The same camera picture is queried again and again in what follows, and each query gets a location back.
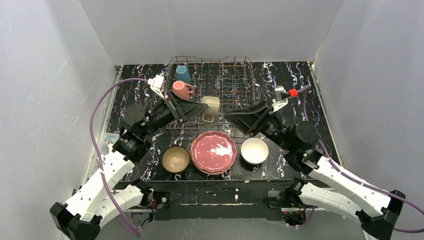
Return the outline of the pink polka dot plate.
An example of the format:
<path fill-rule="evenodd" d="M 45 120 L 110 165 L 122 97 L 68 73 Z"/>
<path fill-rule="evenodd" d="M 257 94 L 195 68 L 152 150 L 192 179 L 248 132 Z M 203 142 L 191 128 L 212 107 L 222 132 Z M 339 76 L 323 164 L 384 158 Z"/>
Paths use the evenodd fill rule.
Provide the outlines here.
<path fill-rule="evenodd" d="M 235 141 L 227 133 L 207 131 L 192 142 L 190 155 L 203 173 L 218 175 L 232 167 L 238 154 Z"/>

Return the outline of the blue ceramic mug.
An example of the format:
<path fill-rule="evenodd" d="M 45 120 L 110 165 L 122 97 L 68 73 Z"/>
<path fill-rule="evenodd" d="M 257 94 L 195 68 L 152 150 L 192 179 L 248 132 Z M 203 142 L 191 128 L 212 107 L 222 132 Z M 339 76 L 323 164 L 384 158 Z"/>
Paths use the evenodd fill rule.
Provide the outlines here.
<path fill-rule="evenodd" d="M 191 82 L 191 75 L 189 73 L 189 68 L 184 65 L 177 66 L 175 71 L 175 80 L 182 81 L 184 83 L 189 84 Z"/>

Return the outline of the clear plastic storage box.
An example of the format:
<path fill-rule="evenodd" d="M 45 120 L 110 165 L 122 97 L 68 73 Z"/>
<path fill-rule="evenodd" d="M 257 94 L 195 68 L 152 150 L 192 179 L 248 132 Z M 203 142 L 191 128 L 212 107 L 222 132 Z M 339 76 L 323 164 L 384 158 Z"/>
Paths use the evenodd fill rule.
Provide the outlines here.
<path fill-rule="evenodd" d="M 98 140 L 97 148 L 102 156 L 107 155 L 109 153 L 108 145 L 111 143 L 112 145 L 120 138 L 118 133 L 104 133 L 100 140 Z"/>

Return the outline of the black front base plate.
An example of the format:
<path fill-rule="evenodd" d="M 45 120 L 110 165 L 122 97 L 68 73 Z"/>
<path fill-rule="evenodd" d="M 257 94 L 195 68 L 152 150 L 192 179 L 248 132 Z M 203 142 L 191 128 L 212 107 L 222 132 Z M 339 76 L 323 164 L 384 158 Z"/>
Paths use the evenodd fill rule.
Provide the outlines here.
<path fill-rule="evenodd" d="M 156 220 L 266 219 L 280 221 L 284 214 L 306 213 L 310 206 L 283 201 L 279 195 L 288 180 L 180 180 L 142 181 L 152 187 Z"/>

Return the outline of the white ceramic bowl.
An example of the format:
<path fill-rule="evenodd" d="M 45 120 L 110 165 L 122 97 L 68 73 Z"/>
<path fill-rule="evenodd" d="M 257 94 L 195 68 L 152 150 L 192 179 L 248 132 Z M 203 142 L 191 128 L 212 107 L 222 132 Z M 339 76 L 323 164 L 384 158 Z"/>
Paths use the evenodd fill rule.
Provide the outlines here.
<path fill-rule="evenodd" d="M 241 145 L 241 157 L 251 165 L 259 165 L 266 161 L 269 149 L 259 138 L 249 138 Z"/>

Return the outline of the pink ceramic mug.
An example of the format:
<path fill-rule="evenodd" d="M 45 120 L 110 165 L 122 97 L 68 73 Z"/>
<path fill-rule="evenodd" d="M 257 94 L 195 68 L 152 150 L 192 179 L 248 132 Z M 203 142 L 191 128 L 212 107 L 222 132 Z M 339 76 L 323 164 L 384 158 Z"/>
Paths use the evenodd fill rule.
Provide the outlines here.
<path fill-rule="evenodd" d="M 194 93 L 195 87 L 189 83 L 177 80 L 172 84 L 173 93 L 183 100 L 189 100 L 191 94 Z"/>

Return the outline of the beige ceramic mug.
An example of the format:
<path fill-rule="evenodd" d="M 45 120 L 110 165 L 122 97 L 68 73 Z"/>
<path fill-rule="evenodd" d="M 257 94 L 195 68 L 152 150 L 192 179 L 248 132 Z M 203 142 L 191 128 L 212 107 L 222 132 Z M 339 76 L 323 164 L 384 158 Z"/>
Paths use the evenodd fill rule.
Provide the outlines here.
<path fill-rule="evenodd" d="M 200 102 L 208 105 L 208 109 L 202 113 L 202 120 L 212 123 L 219 114 L 220 98 L 215 96 L 203 96 Z"/>

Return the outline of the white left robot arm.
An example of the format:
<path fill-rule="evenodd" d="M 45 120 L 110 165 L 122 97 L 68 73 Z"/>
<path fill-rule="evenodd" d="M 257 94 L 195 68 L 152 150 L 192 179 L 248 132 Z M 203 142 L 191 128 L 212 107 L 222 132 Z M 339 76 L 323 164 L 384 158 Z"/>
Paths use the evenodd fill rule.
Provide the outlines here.
<path fill-rule="evenodd" d="M 128 106 L 119 139 L 109 146 L 108 154 L 98 156 L 96 172 L 72 197 L 50 208 L 56 227 L 71 240 L 94 240 L 101 228 L 124 210 L 150 202 L 153 189 L 140 180 L 117 194 L 111 190 L 149 151 L 156 131 L 175 120 L 184 123 L 208 108 L 206 103 L 181 99 L 172 90 L 152 113 L 140 103 Z"/>

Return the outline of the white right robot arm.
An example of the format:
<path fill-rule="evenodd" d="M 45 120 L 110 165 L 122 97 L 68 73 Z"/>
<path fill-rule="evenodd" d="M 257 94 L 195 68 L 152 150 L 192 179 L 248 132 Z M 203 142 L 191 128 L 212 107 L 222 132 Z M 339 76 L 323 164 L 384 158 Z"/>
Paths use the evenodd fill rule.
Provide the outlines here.
<path fill-rule="evenodd" d="M 317 147 L 320 136 L 311 122 L 304 120 L 285 126 L 277 111 L 265 101 L 228 111 L 224 118 L 245 135 L 263 134 L 286 150 L 284 158 L 291 168 L 334 189 L 326 191 L 299 180 L 286 193 L 295 193 L 303 204 L 351 218 L 378 240 L 391 239 L 405 195 L 369 184 L 326 157 Z"/>

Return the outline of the brown beige bowl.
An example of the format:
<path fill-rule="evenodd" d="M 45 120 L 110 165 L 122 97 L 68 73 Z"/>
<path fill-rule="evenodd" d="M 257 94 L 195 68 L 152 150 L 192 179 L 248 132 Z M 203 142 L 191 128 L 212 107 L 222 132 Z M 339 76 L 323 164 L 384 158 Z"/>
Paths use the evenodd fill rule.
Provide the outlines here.
<path fill-rule="evenodd" d="M 190 160 L 190 155 L 185 148 L 172 146 L 163 154 L 162 166 L 170 173 L 180 173 L 188 167 Z"/>

